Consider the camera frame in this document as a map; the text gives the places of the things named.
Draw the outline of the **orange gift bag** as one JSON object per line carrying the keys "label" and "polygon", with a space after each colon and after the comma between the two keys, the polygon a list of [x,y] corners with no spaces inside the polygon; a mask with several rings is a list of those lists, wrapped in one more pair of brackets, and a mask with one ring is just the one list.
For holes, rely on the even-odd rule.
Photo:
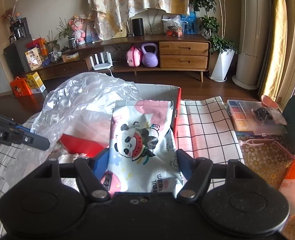
{"label": "orange gift bag", "polygon": [[10,87],[17,98],[32,95],[32,91],[24,78],[16,77],[12,82],[10,82]]}

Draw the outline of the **black white checkered tablecloth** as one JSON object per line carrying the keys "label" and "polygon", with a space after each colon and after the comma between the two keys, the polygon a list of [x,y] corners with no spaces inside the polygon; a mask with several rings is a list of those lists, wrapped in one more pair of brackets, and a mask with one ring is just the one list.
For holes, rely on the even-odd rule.
{"label": "black white checkered tablecloth", "polygon": [[[215,164],[226,164],[230,159],[243,162],[243,155],[236,133],[221,97],[202,101],[182,100],[179,104],[178,137],[164,141],[162,151],[180,148],[193,158],[205,157]],[[0,197],[9,189],[5,182],[5,169],[14,162],[20,152],[18,145],[0,145]],[[172,172],[151,173],[148,185],[134,181],[142,175],[138,171],[130,172],[127,162],[112,150],[107,160],[95,168],[95,173],[110,193],[115,192],[172,192],[175,196],[183,188],[186,178],[180,173],[179,179],[173,179]]]}

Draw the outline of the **black cylinder speaker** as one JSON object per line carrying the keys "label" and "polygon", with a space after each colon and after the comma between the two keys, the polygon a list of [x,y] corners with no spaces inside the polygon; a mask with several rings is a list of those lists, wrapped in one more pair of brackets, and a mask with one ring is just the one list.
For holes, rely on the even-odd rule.
{"label": "black cylinder speaker", "polygon": [[142,18],[134,18],[132,20],[133,35],[143,36],[144,35],[144,22]]}

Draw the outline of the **small potted orchid plant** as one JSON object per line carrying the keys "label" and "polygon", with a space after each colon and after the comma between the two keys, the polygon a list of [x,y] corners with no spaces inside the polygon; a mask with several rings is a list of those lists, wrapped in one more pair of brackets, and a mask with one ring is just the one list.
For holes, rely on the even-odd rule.
{"label": "small potted orchid plant", "polygon": [[73,36],[73,30],[66,20],[62,20],[62,18],[60,18],[58,27],[56,29],[58,31],[59,39],[62,37],[68,39],[70,49],[75,49],[77,47],[76,38]]}

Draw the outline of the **clear bubble wrap bag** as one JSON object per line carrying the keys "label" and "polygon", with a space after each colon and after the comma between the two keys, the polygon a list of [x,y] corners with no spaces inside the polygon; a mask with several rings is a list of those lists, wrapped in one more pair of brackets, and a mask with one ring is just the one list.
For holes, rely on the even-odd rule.
{"label": "clear bubble wrap bag", "polygon": [[38,150],[24,146],[6,168],[5,181],[13,187],[45,162],[67,130],[107,143],[113,108],[118,100],[141,100],[141,94],[132,82],[95,72],[75,75],[52,90],[31,126],[33,133],[49,140],[49,148]]}

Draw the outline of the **clear plastic organizer case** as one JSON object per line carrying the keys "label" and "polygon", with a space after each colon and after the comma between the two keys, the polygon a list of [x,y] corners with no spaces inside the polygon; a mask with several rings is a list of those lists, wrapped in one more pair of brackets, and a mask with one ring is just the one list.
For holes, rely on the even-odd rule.
{"label": "clear plastic organizer case", "polygon": [[227,107],[239,135],[255,137],[277,137],[287,133],[283,124],[276,124],[268,108],[260,102],[228,100]]}

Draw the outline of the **purple kettlebell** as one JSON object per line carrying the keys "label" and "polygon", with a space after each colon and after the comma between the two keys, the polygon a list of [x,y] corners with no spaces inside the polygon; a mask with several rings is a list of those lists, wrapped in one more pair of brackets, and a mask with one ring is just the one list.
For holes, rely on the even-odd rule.
{"label": "purple kettlebell", "polygon": [[[153,47],[155,50],[154,52],[147,52],[145,50],[145,47]],[[143,52],[143,58],[142,58],[142,63],[145,67],[156,67],[158,66],[158,57],[157,57],[157,53],[158,53],[158,47],[156,44],[154,43],[143,43],[141,45],[141,51]]]}

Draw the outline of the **panda print wipes pack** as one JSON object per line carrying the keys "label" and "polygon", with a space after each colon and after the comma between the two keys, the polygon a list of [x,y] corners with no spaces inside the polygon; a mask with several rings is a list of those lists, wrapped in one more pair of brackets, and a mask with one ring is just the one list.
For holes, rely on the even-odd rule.
{"label": "panda print wipes pack", "polygon": [[109,161],[101,183],[110,193],[138,192],[173,195],[184,185],[178,167],[172,129],[160,131],[150,116],[135,113],[134,104],[117,101],[111,120]]}

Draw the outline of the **blue plastic bag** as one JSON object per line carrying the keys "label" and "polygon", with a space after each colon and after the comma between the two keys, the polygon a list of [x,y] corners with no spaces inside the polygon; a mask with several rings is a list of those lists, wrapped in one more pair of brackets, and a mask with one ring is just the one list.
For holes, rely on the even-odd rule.
{"label": "blue plastic bag", "polygon": [[185,35],[197,35],[198,34],[198,22],[194,11],[191,11],[189,15],[181,15],[181,22],[184,25]]}

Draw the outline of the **cartoon snack box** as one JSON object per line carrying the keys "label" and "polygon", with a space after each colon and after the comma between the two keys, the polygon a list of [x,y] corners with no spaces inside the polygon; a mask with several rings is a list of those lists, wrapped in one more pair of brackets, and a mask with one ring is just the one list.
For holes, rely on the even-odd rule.
{"label": "cartoon snack box", "polygon": [[28,62],[30,70],[36,70],[42,65],[38,49],[35,47],[25,52],[25,57]]}

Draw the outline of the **white wifi router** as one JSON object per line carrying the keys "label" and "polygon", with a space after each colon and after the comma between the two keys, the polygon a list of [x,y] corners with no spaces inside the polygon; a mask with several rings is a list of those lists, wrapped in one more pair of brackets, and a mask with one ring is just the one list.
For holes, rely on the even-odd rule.
{"label": "white wifi router", "polygon": [[110,69],[113,66],[112,57],[108,51],[93,54],[89,59],[91,66],[95,71]]}

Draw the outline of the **black mini fridge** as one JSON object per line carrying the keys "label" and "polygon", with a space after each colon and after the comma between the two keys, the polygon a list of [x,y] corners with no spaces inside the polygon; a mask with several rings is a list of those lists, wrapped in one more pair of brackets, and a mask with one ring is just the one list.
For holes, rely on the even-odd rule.
{"label": "black mini fridge", "polygon": [[32,37],[28,35],[14,41],[4,49],[7,65],[14,78],[24,76],[31,70],[25,55],[28,51],[26,45],[30,42],[32,42]]}

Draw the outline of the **wooden tv cabinet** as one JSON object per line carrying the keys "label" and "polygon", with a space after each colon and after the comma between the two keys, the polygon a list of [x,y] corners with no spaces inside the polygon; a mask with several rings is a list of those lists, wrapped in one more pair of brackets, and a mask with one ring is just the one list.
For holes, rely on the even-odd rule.
{"label": "wooden tv cabinet", "polygon": [[201,35],[114,38],[68,50],[63,57],[71,56],[71,60],[39,67],[36,72],[43,81],[91,70],[101,73],[168,70],[203,74],[209,69],[210,48],[210,42]]}

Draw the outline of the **pink small bag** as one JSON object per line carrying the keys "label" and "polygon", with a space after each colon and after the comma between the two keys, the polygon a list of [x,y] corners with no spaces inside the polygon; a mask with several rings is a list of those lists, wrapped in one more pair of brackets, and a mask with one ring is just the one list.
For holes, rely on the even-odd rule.
{"label": "pink small bag", "polygon": [[131,46],[131,48],[126,53],[126,61],[129,67],[138,67],[141,64],[141,59],[143,53],[141,49],[136,46]]}

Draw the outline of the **beige standing air conditioner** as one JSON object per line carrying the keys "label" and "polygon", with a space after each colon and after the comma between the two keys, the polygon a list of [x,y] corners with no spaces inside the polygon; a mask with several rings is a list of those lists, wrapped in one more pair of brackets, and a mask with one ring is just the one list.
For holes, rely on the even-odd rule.
{"label": "beige standing air conditioner", "polygon": [[271,0],[241,0],[240,46],[233,82],[254,90],[265,58],[271,23]]}

